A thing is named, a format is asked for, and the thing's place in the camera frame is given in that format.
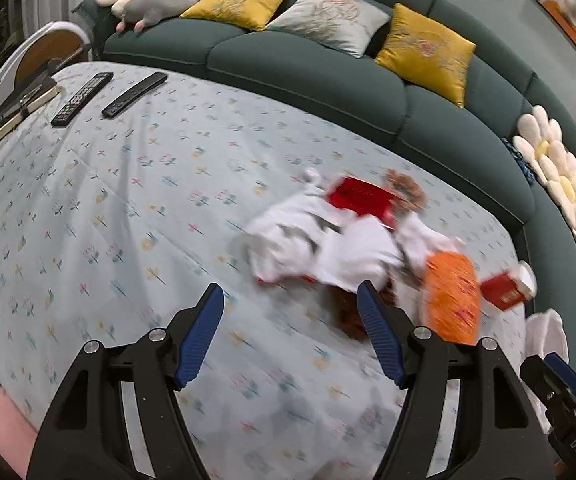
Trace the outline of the red and white paper cup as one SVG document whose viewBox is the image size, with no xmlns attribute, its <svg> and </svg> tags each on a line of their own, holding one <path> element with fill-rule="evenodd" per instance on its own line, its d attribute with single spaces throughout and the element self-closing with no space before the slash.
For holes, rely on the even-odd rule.
<svg viewBox="0 0 576 480">
<path fill-rule="evenodd" d="M 488 315 L 503 312 L 533 299 L 538 282 L 529 263 L 519 261 L 479 284 L 480 307 Z"/>
</svg>

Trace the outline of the orange paper bag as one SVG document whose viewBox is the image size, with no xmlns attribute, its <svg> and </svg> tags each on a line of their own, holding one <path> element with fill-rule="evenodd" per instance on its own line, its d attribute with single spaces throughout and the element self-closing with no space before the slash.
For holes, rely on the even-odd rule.
<svg viewBox="0 0 576 480">
<path fill-rule="evenodd" d="M 471 261 L 459 252 L 436 252 L 427 259 L 419 320 L 444 341 L 477 342 L 479 285 Z"/>
</svg>

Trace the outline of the dark red velvet scrunchie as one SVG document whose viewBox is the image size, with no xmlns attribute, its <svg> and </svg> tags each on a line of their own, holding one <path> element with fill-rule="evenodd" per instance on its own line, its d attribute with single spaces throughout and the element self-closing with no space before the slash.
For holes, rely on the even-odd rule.
<svg viewBox="0 0 576 480">
<path fill-rule="evenodd" d="M 333 325 L 353 340 L 366 341 L 368 335 L 357 310 L 357 297 L 354 292 L 333 286 L 328 286 L 327 289 L 331 299 Z M 396 287 L 392 278 L 378 294 L 387 306 L 397 306 Z"/>
</svg>

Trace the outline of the white cloth glove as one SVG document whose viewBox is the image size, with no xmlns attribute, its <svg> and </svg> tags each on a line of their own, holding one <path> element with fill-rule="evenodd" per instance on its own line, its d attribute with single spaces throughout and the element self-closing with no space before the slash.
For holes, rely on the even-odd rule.
<svg viewBox="0 0 576 480">
<path fill-rule="evenodd" d="M 245 228 L 252 274 L 262 284 L 287 278 L 356 292 L 365 281 L 383 289 L 396 269 L 425 274 L 436 252 L 461 252 L 464 243 L 425 225 L 418 212 L 399 212 L 382 223 L 358 217 L 326 200 L 335 182 L 313 168 L 305 171 L 301 192 L 271 206 Z"/>
</svg>

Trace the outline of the white trash bag bin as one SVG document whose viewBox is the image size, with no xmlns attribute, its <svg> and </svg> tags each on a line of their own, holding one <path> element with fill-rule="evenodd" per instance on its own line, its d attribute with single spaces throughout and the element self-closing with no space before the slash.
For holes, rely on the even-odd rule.
<svg viewBox="0 0 576 480">
<path fill-rule="evenodd" d="M 554 309 L 535 312 L 526 319 L 526 356 L 544 359 L 550 353 L 570 363 L 564 322 Z"/>
</svg>

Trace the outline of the floral light blue tablecloth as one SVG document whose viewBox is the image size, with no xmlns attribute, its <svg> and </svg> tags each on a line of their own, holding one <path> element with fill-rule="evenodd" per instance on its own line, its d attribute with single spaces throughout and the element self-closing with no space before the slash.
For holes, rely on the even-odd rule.
<svg viewBox="0 0 576 480">
<path fill-rule="evenodd" d="M 51 119 L 97 73 L 113 79 L 63 128 Z M 252 276 L 245 227 L 303 190 L 313 168 L 428 197 L 423 222 L 460 238 L 479 278 L 517 259 L 492 214 L 427 171 L 325 119 L 173 74 L 119 118 L 101 111 L 147 76 L 82 63 L 0 143 L 0 384 L 39 426 L 90 339 L 128 344 L 210 283 L 225 312 L 199 376 L 178 394 L 215 479 L 365 479 L 405 394 L 368 344 L 338 332 L 323 291 Z"/>
</svg>

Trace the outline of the dark green sectional sofa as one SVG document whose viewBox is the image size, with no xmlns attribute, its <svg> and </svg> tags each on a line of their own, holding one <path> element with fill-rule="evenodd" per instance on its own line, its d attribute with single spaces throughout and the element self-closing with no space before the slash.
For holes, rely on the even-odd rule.
<svg viewBox="0 0 576 480">
<path fill-rule="evenodd" d="M 576 243 L 550 196 L 524 179 L 506 148 L 520 115 L 535 105 L 559 122 L 573 153 L 576 122 L 544 79 L 468 11 L 448 0 L 366 1 L 384 11 L 404 4 L 474 43 L 463 107 L 379 66 L 384 30 L 353 58 L 287 32 L 187 18 L 120 33 L 94 0 L 75 12 L 102 60 L 173 70 L 301 108 L 403 156 L 492 212 L 538 279 L 531 310 L 560 314 L 576 370 Z"/>
</svg>

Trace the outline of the red paper envelope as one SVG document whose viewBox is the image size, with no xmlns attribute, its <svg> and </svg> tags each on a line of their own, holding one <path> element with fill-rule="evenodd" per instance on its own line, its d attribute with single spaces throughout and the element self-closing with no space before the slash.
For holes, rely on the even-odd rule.
<svg viewBox="0 0 576 480">
<path fill-rule="evenodd" d="M 393 219 L 392 206 L 399 200 L 399 195 L 379 185 L 346 176 L 331 186 L 326 200 L 335 208 L 355 212 L 358 217 L 374 216 L 382 223 L 389 223 Z"/>
</svg>

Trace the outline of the stack of books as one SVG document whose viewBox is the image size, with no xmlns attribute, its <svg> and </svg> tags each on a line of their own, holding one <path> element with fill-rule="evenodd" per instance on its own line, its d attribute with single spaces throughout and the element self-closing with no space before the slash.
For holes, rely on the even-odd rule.
<svg viewBox="0 0 576 480">
<path fill-rule="evenodd" d="M 26 78 L 0 105 L 0 142 L 59 92 L 60 87 L 51 76 Z"/>
</svg>

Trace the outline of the black remote control with buttons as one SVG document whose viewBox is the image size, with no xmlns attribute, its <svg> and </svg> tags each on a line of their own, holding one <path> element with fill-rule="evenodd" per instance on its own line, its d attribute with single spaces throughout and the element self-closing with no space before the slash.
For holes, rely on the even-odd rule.
<svg viewBox="0 0 576 480">
<path fill-rule="evenodd" d="M 63 128 L 113 79 L 112 72 L 101 72 L 91 77 L 51 119 L 51 125 Z"/>
</svg>

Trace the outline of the yellow embroidered cushion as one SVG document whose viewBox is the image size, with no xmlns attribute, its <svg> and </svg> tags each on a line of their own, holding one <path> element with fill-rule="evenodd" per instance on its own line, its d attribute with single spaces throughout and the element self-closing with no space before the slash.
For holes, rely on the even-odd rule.
<svg viewBox="0 0 576 480">
<path fill-rule="evenodd" d="M 465 107 L 467 73 L 476 44 L 454 30 L 396 3 L 375 62 L 399 78 Z"/>
<path fill-rule="evenodd" d="M 245 30 L 262 30 L 282 3 L 283 0 L 200 0 L 181 13 L 181 18 L 224 23 Z"/>
</svg>

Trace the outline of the slim black remote control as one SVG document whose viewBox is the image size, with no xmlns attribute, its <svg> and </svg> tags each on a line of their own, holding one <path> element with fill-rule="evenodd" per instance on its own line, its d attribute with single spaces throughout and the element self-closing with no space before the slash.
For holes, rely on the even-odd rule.
<svg viewBox="0 0 576 480">
<path fill-rule="evenodd" d="M 106 106 L 101 111 L 102 116 L 109 119 L 117 117 L 122 114 L 124 110 L 127 110 L 128 107 L 141 99 L 146 93 L 158 86 L 161 86 L 161 84 L 164 84 L 166 80 L 166 73 L 155 72 L 151 74 L 142 81 L 139 81 L 138 84 L 134 84 L 128 88 L 108 106 Z"/>
</svg>

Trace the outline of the grey embroidered cushion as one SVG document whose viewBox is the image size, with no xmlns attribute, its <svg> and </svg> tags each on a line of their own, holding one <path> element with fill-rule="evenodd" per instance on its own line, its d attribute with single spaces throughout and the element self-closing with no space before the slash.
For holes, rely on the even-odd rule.
<svg viewBox="0 0 576 480">
<path fill-rule="evenodd" d="M 361 58 L 390 14 L 365 0 L 297 0 L 265 26 Z"/>
</svg>

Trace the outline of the grey plush toy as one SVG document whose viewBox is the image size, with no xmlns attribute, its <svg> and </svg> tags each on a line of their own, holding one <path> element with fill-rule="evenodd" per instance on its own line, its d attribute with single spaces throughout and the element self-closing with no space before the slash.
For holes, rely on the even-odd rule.
<svg viewBox="0 0 576 480">
<path fill-rule="evenodd" d="M 118 0 L 115 9 L 120 19 L 117 32 L 131 26 L 136 34 L 143 29 L 158 25 L 162 20 L 178 18 L 200 0 Z"/>
</svg>

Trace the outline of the yellow embroidered cushion left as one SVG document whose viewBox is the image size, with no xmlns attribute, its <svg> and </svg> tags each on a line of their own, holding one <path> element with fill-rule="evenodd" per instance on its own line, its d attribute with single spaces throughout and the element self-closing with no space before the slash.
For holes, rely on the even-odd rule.
<svg viewBox="0 0 576 480">
<path fill-rule="evenodd" d="M 282 3 L 283 0 L 200 0 L 181 13 L 181 18 L 224 23 L 245 30 L 262 30 Z"/>
</svg>

